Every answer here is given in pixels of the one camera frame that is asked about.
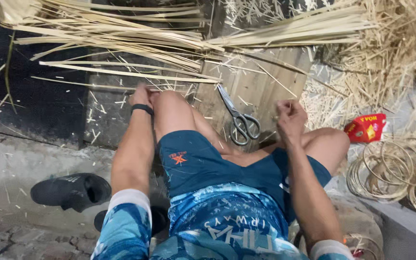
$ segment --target orange logo on shorts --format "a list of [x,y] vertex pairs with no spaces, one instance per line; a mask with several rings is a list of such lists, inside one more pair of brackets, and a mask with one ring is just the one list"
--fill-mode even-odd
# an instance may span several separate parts
[[169,157],[176,161],[175,164],[178,164],[187,161],[186,159],[182,158],[182,156],[185,154],[187,154],[187,152],[177,152],[175,154],[170,154]]

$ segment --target scissors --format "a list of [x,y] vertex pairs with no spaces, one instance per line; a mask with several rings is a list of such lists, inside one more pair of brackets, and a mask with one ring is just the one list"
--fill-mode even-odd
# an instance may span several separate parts
[[[234,142],[234,144],[236,145],[246,145],[248,143],[248,141],[250,139],[258,139],[260,133],[261,133],[261,125],[259,124],[259,121],[247,114],[243,114],[240,113],[237,109],[235,109],[234,103],[232,102],[231,97],[229,96],[229,94],[227,93],[227,91],[222,87],[221,84],[218,84],[218,90],[219,90],[219,94],[221,95],[222,100],[224,101],[224,104],[227,107],[227,110],[229,110],[229,113],[232,116],[232,120],[234,121],[233,125],[234,127],[231,127],[231,139]],[[240,128],[239,123],[237,122],[237,119],[239,119],[243,125],[245,126],[245,130],[246,132]],[[252,125],[248,124],[248,121],[253,122],[253,124],[256,125],[256,127],[258,128],[258,132],[256,135],[253,135],[250,131],[250,127]],[[235,139],[234,135],[234,131],[235,129],[237,129],[237,131],[243,135],[243,137],[245,138],[245,142],[240,142],[239,140]]]

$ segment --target blue shorts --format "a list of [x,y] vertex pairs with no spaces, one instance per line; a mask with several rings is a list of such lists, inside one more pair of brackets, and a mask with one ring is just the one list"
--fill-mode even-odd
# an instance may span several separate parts
[[[170,198],[207,186],[236,182],[271,196],[288,223],[296,218],[288,193],[288,156],[284,149],[276,148],[263,159],[242,167],[224,160],[208,139],[193,130],[166,134],[158,149]],[[319,183],[325,186],[332,178],[329,171],[314,158],[308,156],[308,159]]]

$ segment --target scissor blade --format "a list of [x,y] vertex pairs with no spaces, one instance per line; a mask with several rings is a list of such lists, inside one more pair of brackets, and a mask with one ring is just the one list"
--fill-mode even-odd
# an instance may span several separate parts
[[218,84],[218,90],[221,93],[221,97],[222,97],[224,103],[226,104],[227,108],[232,110],[232,111],[237,111],[235,109],[235,106],[234,106],[234,103],[232,102],[231,97],[226,92],[226,90],[221,86],[221,84]]

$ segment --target black wristband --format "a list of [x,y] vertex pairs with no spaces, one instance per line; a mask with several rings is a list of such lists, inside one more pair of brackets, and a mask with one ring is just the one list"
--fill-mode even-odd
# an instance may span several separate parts
[[133,114],[133,110],[134,109],[142,109],[145,110],[145,112],[147,112],[152,118],[153,118],[153,109],[150,108],[148,105],[146,104],[134,104],[131,107],[131,115]]

